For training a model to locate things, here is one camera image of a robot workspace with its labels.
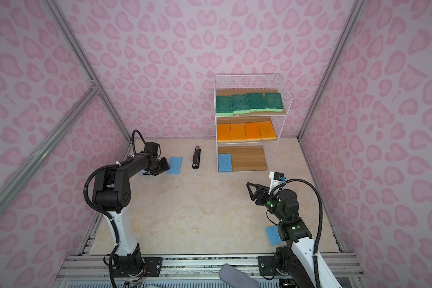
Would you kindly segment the blue sponge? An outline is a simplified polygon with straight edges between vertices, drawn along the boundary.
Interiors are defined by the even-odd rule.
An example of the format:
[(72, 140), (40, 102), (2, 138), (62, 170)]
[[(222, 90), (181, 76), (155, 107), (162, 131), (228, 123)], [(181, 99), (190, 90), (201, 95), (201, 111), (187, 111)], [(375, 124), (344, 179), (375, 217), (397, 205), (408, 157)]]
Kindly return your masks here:
[(283, 241), (280, 239), (280, 235), (279, 235), (277, 226), (267, 227), (267, 228), (265, 228), (265, 232), (266, 232), (268, 240), (272, 246), (283, 243)]
[(169, 167), (170, 169), (166, 172), (168, 175), (179, 175), (182, 166), (182, 157), (170, 157)]
[(232, 157), (230, 154), (218, 155), (218, 171), (219, 172), (232, 172)]

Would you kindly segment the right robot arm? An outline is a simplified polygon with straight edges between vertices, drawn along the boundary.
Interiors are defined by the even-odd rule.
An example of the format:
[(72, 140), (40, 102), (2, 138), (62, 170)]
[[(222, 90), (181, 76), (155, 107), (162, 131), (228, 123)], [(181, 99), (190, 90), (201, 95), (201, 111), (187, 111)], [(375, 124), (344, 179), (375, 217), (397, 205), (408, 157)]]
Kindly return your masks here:
[[(293, 182), (310, 187), (317, 197), (319, 224), (316, 236), (300, 217), (298, 195), (286, 188)], [(340, 288), (341, 284), (319, 252), (324, 211), (318, 190), (308, 181), (297, 178), (282, 178), (272, 188), (250, 182), (246, 186), (250, 199), (257, 206), (264, 206), (268, 215), (277, 217), (278, 235), (286, 243), (276, 249), (272, 264), (260, 267), (261, 276), (273, 280), (279, 275), (287, 275), (298, 288)]]

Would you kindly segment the orange sponge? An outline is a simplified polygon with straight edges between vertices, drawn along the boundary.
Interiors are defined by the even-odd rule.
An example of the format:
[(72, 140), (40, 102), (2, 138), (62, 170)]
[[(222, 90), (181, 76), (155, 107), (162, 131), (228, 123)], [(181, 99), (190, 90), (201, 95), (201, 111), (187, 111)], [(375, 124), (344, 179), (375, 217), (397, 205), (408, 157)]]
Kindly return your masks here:
[(231, 142), (240, 143), (246, 142), (246, 130), (243, 123), (231, 124)]
[(217, 125), (217, 142), (218, 143), (232, 142), (231, 124)]
[(244, 125), (246, 130), (247, 142), (261, 141), (259, 124), (257, 122), (249, 122), (249, 123), (245, 123)]
[(271, 121), (258, 122), (261, 141), (274, 141), (277, 135)]

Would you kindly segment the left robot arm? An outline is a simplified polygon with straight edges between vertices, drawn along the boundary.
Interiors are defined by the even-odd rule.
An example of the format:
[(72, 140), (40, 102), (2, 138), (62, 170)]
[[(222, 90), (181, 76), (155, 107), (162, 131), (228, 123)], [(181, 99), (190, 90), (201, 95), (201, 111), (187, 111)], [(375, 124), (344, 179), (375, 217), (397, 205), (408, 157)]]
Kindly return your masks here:
[(93, 171), (84, 184), (83, 194), (86, 204), (104, 216), (114, 240), (108, 267), (136, 275), (145, 269), (145, 264), (128, 218), (127, 207), (132, 199), (130, 179), (141, 171), (157, 176), (168, 171), (170, 166), (161, 156), (160, 145), (147, 142), (139, 130), (133, 131), (131, 141), (132, 155), (123, 162)]

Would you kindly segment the green sponge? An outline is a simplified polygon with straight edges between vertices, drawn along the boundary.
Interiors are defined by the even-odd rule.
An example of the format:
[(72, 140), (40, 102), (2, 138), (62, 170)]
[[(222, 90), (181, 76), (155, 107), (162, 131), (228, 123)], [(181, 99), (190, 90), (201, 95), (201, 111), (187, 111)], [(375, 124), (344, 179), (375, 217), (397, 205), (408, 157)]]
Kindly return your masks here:
[(232, 95), (231, 98), (234, 115), (250, 113), (250, 104), (247, 94)]
[(216, 116), (232, 116), (234, 114), (231, 96), (216, 97)]
[(247, 98), (251, 113), (267, 111), (265, 97), (261, 92), (248, 93)]
[(282, 95), (278, 92), (267, 92), (265, 94), (265, 103), (267, 112), (283, 112)]

